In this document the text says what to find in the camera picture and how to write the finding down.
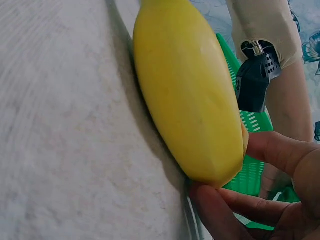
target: finger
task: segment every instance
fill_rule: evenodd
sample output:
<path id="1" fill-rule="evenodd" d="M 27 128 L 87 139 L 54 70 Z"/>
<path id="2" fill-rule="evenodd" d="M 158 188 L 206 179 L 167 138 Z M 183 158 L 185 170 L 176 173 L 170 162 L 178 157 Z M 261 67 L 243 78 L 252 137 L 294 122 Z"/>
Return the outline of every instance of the finger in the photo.
<path id="1" fill-rule="evenodd" d="M 213 187 L 196 184 L 190 190 L 190 198 L 214 239 L 253 240 Z"/>
<path id="2" fill-rule="evenodd" d="M 219 189 L 218 192 L 235 213 L 253 222 L 271 227 L 277 225 L 284 210 L 289 205 L 285 202 L 267 201 L 227 189 Z"/>
<path id="3" fill-rule="evenodd" d="M 320 229 L 317 229 L 311 232 L 310 234 L 308 234 L 308 236 L 306 236 L 302 240 L 315 240 L 315 239 L 320 239 Z"/>
<path id="4" fill-rule="evenodd" d="M 259 198 L 268 200 L 270 192 L 275 188 L 279 170 L 270 164 L 265 164 L 261 175 Z"/>
<path id="5" fill-rule="evenodd" d="M 319 149 L 313 143 L 282 136 L 273 131 L 250 133 L 247 154 L 269 163 L 293 178 L 299 163 L 305 156 Z"/>
<path id="6" fill-rule="evenodd" d="M 273 231 L 258 228 L 247 228 L 246 230 L 255 240 L 269 240 L 273 234 Z"/>

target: skin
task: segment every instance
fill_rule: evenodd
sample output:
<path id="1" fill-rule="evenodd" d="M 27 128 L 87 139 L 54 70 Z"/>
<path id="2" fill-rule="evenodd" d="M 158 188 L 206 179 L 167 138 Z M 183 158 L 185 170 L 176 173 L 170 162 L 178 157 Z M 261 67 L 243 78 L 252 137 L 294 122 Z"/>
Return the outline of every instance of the skin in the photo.
<path id="1" fill-rule="evenodd" d="M 299 141 L 313 141 L 312 114 L 302 61 L 284 68 L 270 83 L 266 106 L 275 132 Z M 277 193 L 290 184 L 291 178 L 287 174 L 266 164 L 259 197 L 268 199 L 270 192 Z"/>
<path id="2" fill-rule="evenodd" d="M 196 183 L 190 198 L 215 240 L 320 239 L 320 146 L 275 132 L 251 133 L 247 153 L 287 173 L 294 180 L 298 203 L 267 201 L 226 189 Z M 238 213 L 274 231 L 249 229 Z"/>

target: beige leg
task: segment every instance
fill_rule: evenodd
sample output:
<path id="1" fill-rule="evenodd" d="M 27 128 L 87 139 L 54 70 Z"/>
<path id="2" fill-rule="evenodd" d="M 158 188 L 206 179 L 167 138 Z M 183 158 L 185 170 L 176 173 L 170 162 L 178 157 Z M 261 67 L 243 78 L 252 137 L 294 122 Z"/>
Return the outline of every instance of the beige leg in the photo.
<path id="1" fill-rule="evenodd" d="M 274 131 L 300 141 L 313 140 L 313 125 L 309 96 L 302 61 L 285 69 L 274 79 L 267 92 L 266 105 Z M 270 165 L 266 165 L 261 179 L 261 198 L 269 192 L 288 185 L 290 178 Z"/>

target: hand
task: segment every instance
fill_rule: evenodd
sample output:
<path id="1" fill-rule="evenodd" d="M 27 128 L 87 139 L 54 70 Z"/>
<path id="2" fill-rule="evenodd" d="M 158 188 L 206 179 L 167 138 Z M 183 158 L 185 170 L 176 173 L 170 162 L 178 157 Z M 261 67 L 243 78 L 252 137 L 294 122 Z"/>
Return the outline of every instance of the hand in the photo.
<path id="1" fill-rule="evenodd" d="M 267 201 L 196 183 L 190 190 L 200 218 L 215 240 L 320 239 L 320 147 L 275 132 L 250 134 L 247 154 L 272 164 L 294 181 L 298 203 Z M 249 229 L 234 216 L 275 227 Z"/>

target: green plastic basket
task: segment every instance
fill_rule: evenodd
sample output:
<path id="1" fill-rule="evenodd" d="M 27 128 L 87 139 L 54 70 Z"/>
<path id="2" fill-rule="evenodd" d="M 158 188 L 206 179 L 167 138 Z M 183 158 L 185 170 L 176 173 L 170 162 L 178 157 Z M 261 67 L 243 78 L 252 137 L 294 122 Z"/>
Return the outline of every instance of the green plastic basket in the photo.
<path id="1" fill-rule="evenodd" d="M 232 83 L 236 85 L 236 75 L 240 68 L 240 63 L 229 48 L 224 38 L 216 35 L 222 51 L 224 53 L 226 62 L 228 64 L 229 72 L 232 78 Z M 249 132 L 256 133 L 261 131 L 272 131 L 273 127 L 268 115 L 263 113 L 253 113 L 240 111 L 240 116 L 244 126 Z M 264 170 L 264 163 L 249 156 L 245 156 L 242 171 L 224 188 L 233 190 L 242 194 L 258 196 L 260 191 L 261 174 Z"/>

